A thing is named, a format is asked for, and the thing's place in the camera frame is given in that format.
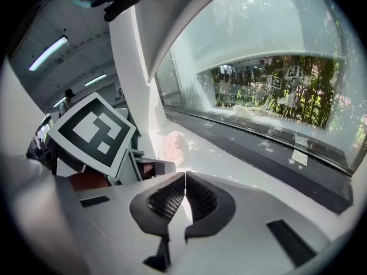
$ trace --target gray plastic part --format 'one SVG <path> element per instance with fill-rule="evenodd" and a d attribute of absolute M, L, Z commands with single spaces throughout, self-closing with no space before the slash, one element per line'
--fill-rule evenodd
<path fill-rule="evenodd" d="M 161 274 L 143 264 L 157 253 L 160 237 L 144 233 L 130 214 L 137 194 L 171 178 L 168 174 L 134 184 L 96 190 L 72 190 L 68 179 L 53 176 L 38 162 L 2 158 L 3 189 L 10 213 L 34 253 L 62 274 Z M 238 183 L 196 174 L 231 194 L 236 212 L 214 236 L 189 238 L 171 231 L 180 241 L 168 274 L 310 274 L 343 245 L 329 244 L 309 220 L 272 195 Z M 106 196 L 109 201 L 83 208 L 79 200 Z M 175 223 L 188 223 L 177 211 Z M 266 224 L 282 219 L 316 253 L 296 269 Z"/>
<path fill-rule="evenodd" d="M 117 182 L 118 180 L 122 184 L 132 184 L 143 180 L 140 175 L 138 166 L 136 165 L 135 157 L 130 149 L 126 150 L 125 155 L 122 159 L 115 182 Z"/>
<path fill-rule="evenodd" d="M 238 183 L 198 174 L 231 194 L 236 212 L 215 236 L 190 238 L 182 256 L 171 266 L 170 274 L 284 274 L 295 270 L 288 255 L 266 224 L 283 219 L 319 253 L 329 243 L 308 219 L 272 195 Z"/>
<path fill-rule="evenodd" d="M 143 151 L 139 151 L 136 149 L 130 149 L 130 151 L 134 154 L 134 156 L 136 157 L 142 157 L 145 155 L 145 153 Z"/>
<path fill-rule="evenodd" d="M 147 157 L 135 157 L 137 163 L 153 163 L 157 176 L 176 172 L 176 165 L 173 162 L 156 160 Z"/>

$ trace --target ceiling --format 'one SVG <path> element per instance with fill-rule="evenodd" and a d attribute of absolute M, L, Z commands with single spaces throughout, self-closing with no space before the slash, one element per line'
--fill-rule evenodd
<path fill-rule="evenodd" d="M 73 89 L 75 94 L 95 90 L 85 83 L 105 73 L 103 81 L 116 80 L 108 23 L 103 19 L 104 5 L 84 8 L 72 0 L 49 0 L 38 12 L 17 52 L 10 59 L 23 87 L 44 111 Z M 35 71 L 31 64 L 61 36 L 68 43 L 52 54 Z"/>

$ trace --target white curved panel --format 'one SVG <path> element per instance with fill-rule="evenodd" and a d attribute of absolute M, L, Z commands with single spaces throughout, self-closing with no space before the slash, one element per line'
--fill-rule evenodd
<path fill-rule="evenodd" d="M 235 58 L 342 56 L 323 0 L 142 0 L 136 18 L 150 79 L 185 26 L 196 72 Z"/>

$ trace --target black mesh grille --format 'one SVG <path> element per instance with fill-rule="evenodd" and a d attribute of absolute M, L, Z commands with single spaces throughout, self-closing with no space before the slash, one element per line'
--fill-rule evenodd
<path fill-rule="evenodd" d="M 185 178 L 160 188 L 148 198 L 148 208 L 156 215 L 171 221 L 185 195 Z"/>
<path fill-rule="evenodd" d="M 218 207 L 216 194 L 189 176 L 186 176 L 186 197 L 192 210 L 193 222 L 205 218 Z"/>

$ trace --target label sticker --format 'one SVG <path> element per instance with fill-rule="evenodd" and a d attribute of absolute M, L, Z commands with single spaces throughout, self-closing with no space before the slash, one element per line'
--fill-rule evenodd
<path fill-rule="evenodd" d="M 292 159 L 301 163 L 302 165 L 307 166 L 307 158 L 308 156 L 300 151 L 294 150 Z"/>

